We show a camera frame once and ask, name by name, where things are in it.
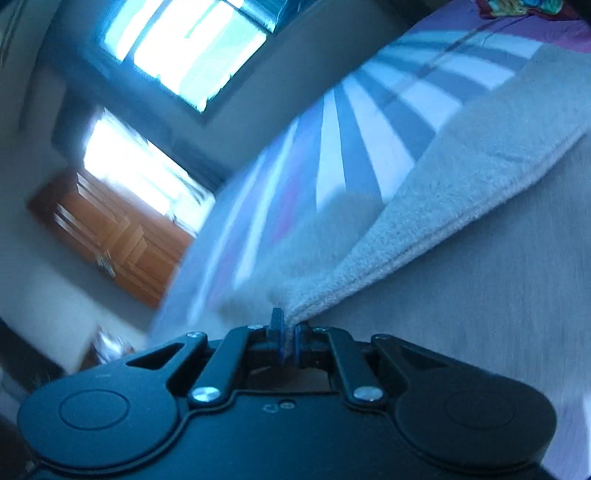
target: window frame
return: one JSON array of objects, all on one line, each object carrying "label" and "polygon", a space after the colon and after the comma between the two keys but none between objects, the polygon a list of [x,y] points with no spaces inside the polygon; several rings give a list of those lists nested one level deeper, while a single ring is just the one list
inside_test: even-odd
[{"label": "window frame", "polygon": [[[99,71],[104,72],[107,70],[106,73],[107,76],[110,77],[111,83],[121,82],[125,89],[133,91],[136,95],[142,95],[138,90],[150,90],[150,93],[155,93],[156,95],[165,93],[174,102],[176,108],[179,108],[181,111],[202,124],[207,123],[211,117],[215,116],[223,104],[226,103],[226,101],[228,101],[241,88],[248,77],[254,72],[257,65],[265,61],[270,56],[271,50],[277,44],[278,33],[280,31],[284,31],[286,27],[292,23],[292,20],[299,17],[299,15],[295,15],[290,19],[289,22],[286,22],[285,24],[283,24],[281,21],[278,21],[275,30],[271,32],[265,26],[261,25],[259,22],[250,17],[246,12],[232,5],[232,3],[228,0],[219,0],[232,7],[252,25],[260,28],[264,33],[266,33],[267,39],[263,45],[261,45],[259,49],[257,49],[257,51],[254,52],[254,54],[251,55],[246,62],[244,62],[244,64],[230,78],[230,80],[228,80],[221,90],[218,91],[218,93],[215,94],[211,99],[207,100],[207,106],[205,110],[200,112],[197,110],[197,108],[188,103],[188,101],[184,100],[180,95],[177,95],[166,85],[146,74],[134,63],[134,55],[141,42],[173,0],[164,0],[162,4],[156,9],[154,14],[150,17],[134,41],[133,45],[129,49],[129,52],[121,62],[119,62],[113,55],[103,48],[103,39],[105,38],[105,34],[111,26],[113,20],[117,17],[120,10],[125,5],[126,1],[127,0],[114,0],[107,2],[105,10],[103,11],[102,15],[100,15],[94,35],[91,36],[85,48],[86,60],[89,61]],[[318,0],[310,2],[304,11],[308,10],[309,7],[312,6],[316,1]],[[288,0],[288,2],[299,5],[300,0]],[[139,88],[137,87],[138,82],[141,82],[142,84]]]}]

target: door panel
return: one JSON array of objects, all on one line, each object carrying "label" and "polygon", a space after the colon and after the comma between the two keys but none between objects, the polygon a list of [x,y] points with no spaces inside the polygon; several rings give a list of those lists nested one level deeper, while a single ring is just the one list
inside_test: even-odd
[{"label": "door panel", "polygon": [[65,240],[88,260],[109,251],[131,224],[123,209],[76,174],[76,184],[56,206],[56,223]]},{"label": "door panel", "polygon": [[152,307],[193,240],[133,194],[116,192],[84,170],[62,172],[29,208],[88,261],[106,263],[117,285]]}]

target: window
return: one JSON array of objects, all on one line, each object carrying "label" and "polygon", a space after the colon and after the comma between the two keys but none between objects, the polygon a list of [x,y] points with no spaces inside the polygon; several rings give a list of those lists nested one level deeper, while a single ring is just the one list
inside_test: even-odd
[{"label": "window", "polygon": [[114,189],[132,192],[193,236],[215,204],[211,192],[108,111],[90,136],[84,167]]},{"label": "window", "polygon": [[303,5],[301,0],[124,0],[102,30],[100,46],[203,112]]}]

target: brown wooden door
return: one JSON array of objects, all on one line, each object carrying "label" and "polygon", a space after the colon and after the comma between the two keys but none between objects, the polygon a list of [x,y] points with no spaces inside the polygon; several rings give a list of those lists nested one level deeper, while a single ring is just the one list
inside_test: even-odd
[{"label": "brown wooden door", "polygon": [[156,307],[191,235],[130,192],[115,191],[85,170],[66,170],[29,208],[114,282]]}]

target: white wall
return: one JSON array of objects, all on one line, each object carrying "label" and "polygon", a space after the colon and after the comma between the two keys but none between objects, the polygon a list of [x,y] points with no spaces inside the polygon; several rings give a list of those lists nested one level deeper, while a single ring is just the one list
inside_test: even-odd
[{"label": "white wall", "polygon": [[[73,0],[61,28],[90,41],[105,1]],[[222,91],[223,104],[202,119],[165,96],[145,101],[174,125],[176,135],[235,170],[347,72],[407,29],[374,0],[318,0],[267,40],[230,80],[231,96]]]},{"label": "white wall", "polygon": [[71,370],[97,325],[141,348],[153,310],[65,247],[26,208],[31,195],[66,165],[50,146],[63,85],[42,73],[34,79],[20,139],[0,151],[0,316]]}]

